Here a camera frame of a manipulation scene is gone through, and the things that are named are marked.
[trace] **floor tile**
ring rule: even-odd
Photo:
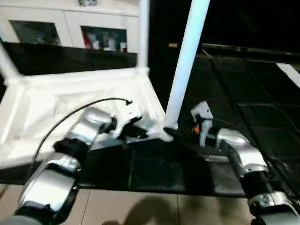
[[[92,190],[82,225],[177,225],[177,196]]]
[[[0,220],[11,216],[17,209],[23,186],[3,185],[0,188]]]
[[[252,215],[246,199],[178,196],[180,225],[249,225]]]
[[[72,207],[71,213],[63,225],[80,225],[83,219],[84,210],[91,190],[81,189],[78,192],[76,201]]]

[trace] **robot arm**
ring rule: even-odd
[[[87,152],[98,134],[115,130],[117,121],[97,108],[87,108],[54,152],[26,182],[15,214],[1,225],[46,225],[64,222],[73,206]]]
[[[192,110],[194,121],[199,124],[199,143],[228,157],[246,194],[250,212],[256,217],[253,224],[300,224],[299,214],[260,151],[239,131],[212,127],[212,115],[207,119],[207,113],[210,110],[206,102]]]

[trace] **white frame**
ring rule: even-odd
[[[0,27],[4,40],[19,43],[19,38],[9,20],[54,23],[61,46],[72,47],[64,12],[60,10],[23,7],[0,7]]]
[[[138,17],[86,12],[65,12],[73,46],[85,48],[81,26],[126,30],[127,51],[138,52]]]
[[[56,93],[59,88],[63,92],[78,94],[78,90],[83,88],[83,84],[85,84],[86,91],[89,92],[90,83],[92,83],[93,88],[98,91],[97,83],[100,83],[102,87],[106,87],[107,79],[111,80],[110,84],[112,84],[113,79],[120,83],[120,79],[129,77],[131,80],[130,85],[134,86],[132,88],[127,88],[126,86],[125,90],[119,87],[117,90],[120,89],[122,93],[118,95],[133,94],[133,89],[137,87],[139,91],[138,93],[135,92],[133,97],[142,99],[142,101],[135,102],[140,103],[139,107],[142,107],[142,112],[147,112],[151,120],[158,122],[154,127],[150,128],[149,134],[151,138],[161,137],[162,127],[160,124],[163,123],[165,112],[148,78],[149,69],[147,68],[148,48],[146,46],[148,43],[149,0],[141,0],[140,14],[144,16],[140,16],[139,31],[145,31],[145,33],[139,36],[138,63],[137,67],[134,68],[65,73],[61,75],[23,76],[0,44],[0,71],[7,85],[7,91],[0,104],[0,113],[2,115],[0,118],[0,168],[8,168],[30,162],[34,149],[36,149],[33,146],[40,142],[40,138],[25,140],[24,142],[19,132],[28,118],[36,118],[40,116],[39,113],[42,113],[40,110],[44,110],[44,107],[40,107],[39,103],[31,104],[31,99],[34,99],[34,96],[36,96],[38,101],[42,101],[43,104],[53,105],[49,101],[45,101],[44,98],[52,96],[51,93]],[[30,90],[39,90],[39,94],[33,96]],[[39,128],[43,128],[39,121],[35,121],[35,123],[38,123]],[[24,148],[20,150],[15,144],[22,144]],[[42,150],[40,156],[43,158],[48,153],[49,149],[46,151]]]

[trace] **black table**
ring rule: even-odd
[[[135,54],[24,44],[6,44],[6,48],[24,75],[125,68],[136,62]],[[175,67],[176,59],[150,61],[150,80],[164,109]],[[260,147],[287,190],[298,197],[297,94],[299,89],[275,64],[197,58],[179,127],[188,130],[191,108],[207,101],[215,118],[231,123]],[[1,170],[0,182],[23,184],[28,167]],[[218,151],[177,141],[150,140],[126,149],[116,146],[92,151],[80,184],[108,190],[244,196],[228,161]]]

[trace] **black tile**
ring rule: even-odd
[[[129,190],[131,162],[120,155],[106,152],[100,157],[88,157],[81,174],[80,186],[108,190]]]
[[[282,107],[293,125],[300,131],[300,107]]]
[[[261,63],[256,66],[253,74],[277,104],[300,105],[300,89],[276,64]]]
[[[300,159],[298,132],[277,128],[253,128],[261,151],[271,159]]]
[[[23,75],[130,68],[136,65],[134,53],[12,43],[5,43],[4,47]]]
[[[293,160],[273,160],[274,167],[281,172],[284,180],[294,193],[300,197],[300,164]]]
[[[166,150],[170,156],[159,155],[134,161],[131,188],[191,195],[212,194],[212,176],[208,163],[183,144],[164,145],[154,152]]]
[[[251,127],[293,129],[293,125],[281,108],[272,105],[239,105],[238,107]]]
[[[218,68],[239,68],[244,69],[246,68],[246,62],[239,60],[239,59],[232,59],[226,57],[220,57],[214,59],[214,63]]]
[[[135,191],[185,192],[184,175],[177,162],[140,159],[133,162],[130,188]]]
[[[222,195],[244,196],[240,181],[228,162],[210,162],[214,190]]]
[[[202,56],[196,57],[193,68],[211,68],[210,58]]]
[[[218,69],[223,88],[236,103],[271,104],[272,99],[246,69]]]
[[[194,103],[208,99],[228,101],[228,97],[211,68],[192,69],[185,98]]]

